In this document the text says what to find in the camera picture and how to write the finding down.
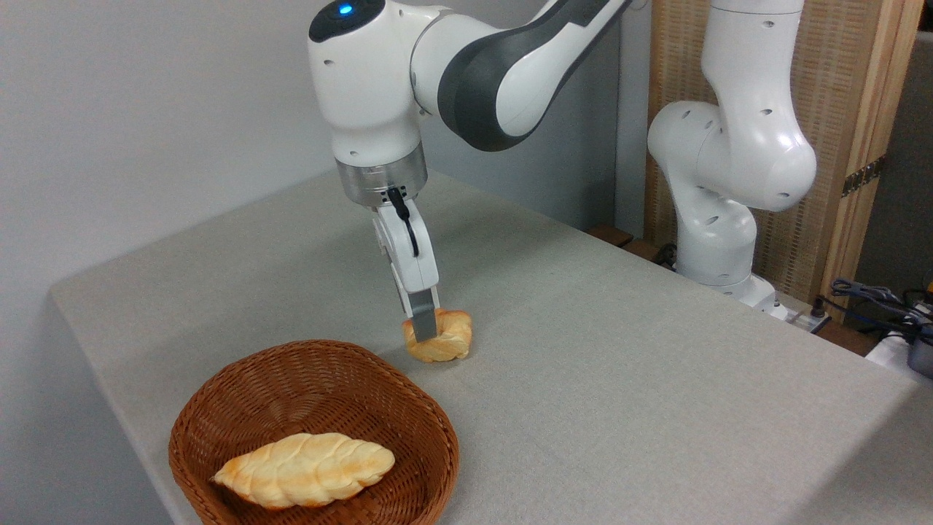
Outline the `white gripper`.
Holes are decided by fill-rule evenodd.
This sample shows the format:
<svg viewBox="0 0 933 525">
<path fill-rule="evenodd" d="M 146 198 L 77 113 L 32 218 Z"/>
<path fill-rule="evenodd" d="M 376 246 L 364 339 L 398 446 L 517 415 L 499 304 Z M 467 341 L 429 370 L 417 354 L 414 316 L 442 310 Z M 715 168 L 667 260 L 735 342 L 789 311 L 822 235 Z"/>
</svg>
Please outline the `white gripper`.
<svg viewBox="0 0 933 525">
<path fill-rule="evenodd" d="M 375 232 L 383 253 L 386 253 L 397 286 L 403 292 L 418 343 L 439 335 L 437 331 L 437 271 L 434 250 L 423 218 L 413 200 L 403 200 L 398 206 L 390 201 L 378 206 L 373 218 Z"/>
</svg>

